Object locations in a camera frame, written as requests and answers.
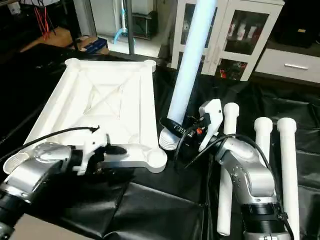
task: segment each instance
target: white drawer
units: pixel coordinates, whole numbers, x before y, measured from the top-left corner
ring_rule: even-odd
[[[267,48],[255,71],[320,83],[320,57]]]

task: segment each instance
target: cabinet handle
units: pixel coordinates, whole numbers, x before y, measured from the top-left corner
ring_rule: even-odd
[[[298,65],[293,65],[293,64],[289,64],[289,63],[285,63],[284,66],[289,67],[289,68],[294,68],[294,69],[302,69],[302,70],[309,69],[309,67],[307,67],[307,66],[298,66]]]

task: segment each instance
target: black plastic sheet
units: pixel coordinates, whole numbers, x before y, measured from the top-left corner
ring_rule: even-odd
[[[88,55],[63,48],[39,45],[1,65],[0,91],[2,126],[5,136],[49,98],[69,58],[123,61],[110,56]],[[177,72],[158,66],[153,76],[156,117],[168,113]],[[276,122],[290,117],[297,122],[296,148],[299,184],[300,236],[320,239],[320,95],[276,86],[215,79],[198,75],[187,115],[198,116],[199,106],[213,98],[222,104],[240,106],[237,133],[255,138],[254,121],[273,121],[270,163],[281,183],[281,155]],[[23,143],[37,115],[0,145],[3,155]],[[181,167],[190,160],[181,154]],[[62,176],[51,181],[31,214],[94,239],[108,240],[204,240],[219,239],[216,233],[220,166],[214,164],[208,183],[208,158],[194,166],[173,168],[168,152],[165,170],[158,174],[144,168],[110,170],[101,176]],[[232,200],[231,235],[242,238],[242,218]]]

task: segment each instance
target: white cylinder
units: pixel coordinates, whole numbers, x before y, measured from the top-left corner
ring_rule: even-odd
[[[300,224],[295,139],[297,124],[292,118],[284,117],[278,120],[277,129],[280,133],[283,207],[288,214],[288,222],[294,239],[298,240],[300,239]]]
[[[259,117],[254,121],[255,143],[261,148],[266,160],[269,162],[270,157],[270,134],[272,132],[273,123],[270,118]],[[266,167],[264,160],[259,154],[262,165]]]
[[[179,124],[182,124],[185,117],[216,3],[216,0],[197,0],[196,2],[167,116]],[[176,149],[178,145],[179,138],[170,135],[173,134],[166,130],[162,130],[160,134],[159,144],[166,150],[172,150],[172,146]]]
[[[224,113],[224,134],[235,134],[237,129],[237,117],[239,106],[236,103],[227,103],[223,108]],[[216,231],[223,236],[230,235],[232,207],[232,182],[228,171],[221,167],[219,205]]]

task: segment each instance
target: light blue cylinder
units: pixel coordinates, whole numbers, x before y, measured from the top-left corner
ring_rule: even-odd
[[[182,124],[205,49],[217,0],[198,0],[193,13],[178,77],[167,117]],[[160,134],[159,143],[166,150],[174,150],[179,138],[167,129]]]

